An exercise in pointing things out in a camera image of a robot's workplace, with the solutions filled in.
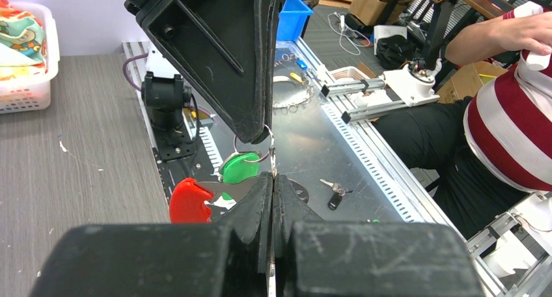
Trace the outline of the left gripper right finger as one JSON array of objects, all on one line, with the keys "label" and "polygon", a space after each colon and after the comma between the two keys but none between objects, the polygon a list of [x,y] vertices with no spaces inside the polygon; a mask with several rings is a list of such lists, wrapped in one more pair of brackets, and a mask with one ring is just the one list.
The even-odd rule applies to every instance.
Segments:
[{"label": "left gripper right finger", "polygon": [[482,296],[460,236],[434,223],[324,221],[274,182],[278,296]]}]

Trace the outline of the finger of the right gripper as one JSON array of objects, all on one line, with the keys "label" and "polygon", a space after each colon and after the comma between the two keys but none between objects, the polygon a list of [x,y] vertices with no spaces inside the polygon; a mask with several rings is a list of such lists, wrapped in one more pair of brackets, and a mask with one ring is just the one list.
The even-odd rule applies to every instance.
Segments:
[{"label": "finger of the right gripper", "polygon": [[242,142],[267,138],[276,0],[149,0],[140,26]]},{"label": "finger of the right gripper", "polygon": [[262,124],[258,140],[268,137],[272,123],[273,69],[277,28],[281,9],[286,0],[258,0],[258,32],[260,54],[260,92]]}]

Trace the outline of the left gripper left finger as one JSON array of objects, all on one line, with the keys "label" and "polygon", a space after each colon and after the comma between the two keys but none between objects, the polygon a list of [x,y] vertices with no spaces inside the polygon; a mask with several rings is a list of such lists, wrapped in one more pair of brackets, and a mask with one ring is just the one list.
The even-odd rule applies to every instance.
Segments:
[{"label": "left gripper left finger", "polygon": [[273,177],[236,184],[241,200],[210,220],[206,192],[185,195],[171,223],[67,231],[32,296],[267,296]]}]

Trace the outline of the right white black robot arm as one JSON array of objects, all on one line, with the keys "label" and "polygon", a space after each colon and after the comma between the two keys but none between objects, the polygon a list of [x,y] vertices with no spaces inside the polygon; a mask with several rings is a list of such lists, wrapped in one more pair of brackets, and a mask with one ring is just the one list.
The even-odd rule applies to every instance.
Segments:
[{"label": "right white black robot arm", "polygon": [[128,12],[176,69],[149,72],[141,90],[154,128],[182,127],[189,83],[243,143],[274,139],[273,69],[286,0],[125,0]]}]

